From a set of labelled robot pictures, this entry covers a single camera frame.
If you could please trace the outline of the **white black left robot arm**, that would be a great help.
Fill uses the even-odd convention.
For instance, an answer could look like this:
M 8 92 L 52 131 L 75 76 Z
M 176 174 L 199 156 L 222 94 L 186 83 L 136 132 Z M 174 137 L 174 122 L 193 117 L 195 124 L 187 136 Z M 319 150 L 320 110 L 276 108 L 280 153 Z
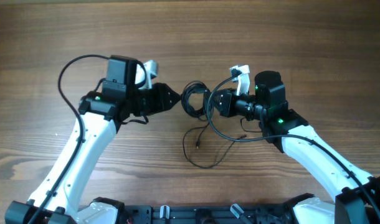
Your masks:
M 6 223 L 131 223 L 123 202 L 98 197 L 80 209 L 85 186 L 97 161 L 121 126 L 148 124 L 149 116 L 170 110 L 180 95 L 153 83 L 158 63 L 120 55 L 106 58 L 107 74 L 81 97 L 72 134 L 54 166 L 25 203 L 13 201 Z

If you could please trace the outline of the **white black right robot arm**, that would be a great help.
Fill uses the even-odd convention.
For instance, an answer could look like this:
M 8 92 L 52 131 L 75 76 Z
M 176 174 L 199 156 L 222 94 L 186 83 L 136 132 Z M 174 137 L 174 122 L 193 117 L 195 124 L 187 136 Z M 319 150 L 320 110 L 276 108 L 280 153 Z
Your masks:
M 235 69 L 230 77 L 236 89 L 216 86 L 204 96 L 208 121 L 212 110 L 221 116 L 258 120 L 260 140 L 301 164 L 329 193 L 333 203 L 314 195 L 293 199 L 288 209 L 295 223 L 380 223 L 380 176 L 374 177 L 347 161 L 322 140 L 309 122 L 288 107 L 285 85 L 274 71 L 256 74 L 254 95 L 249 77 Z

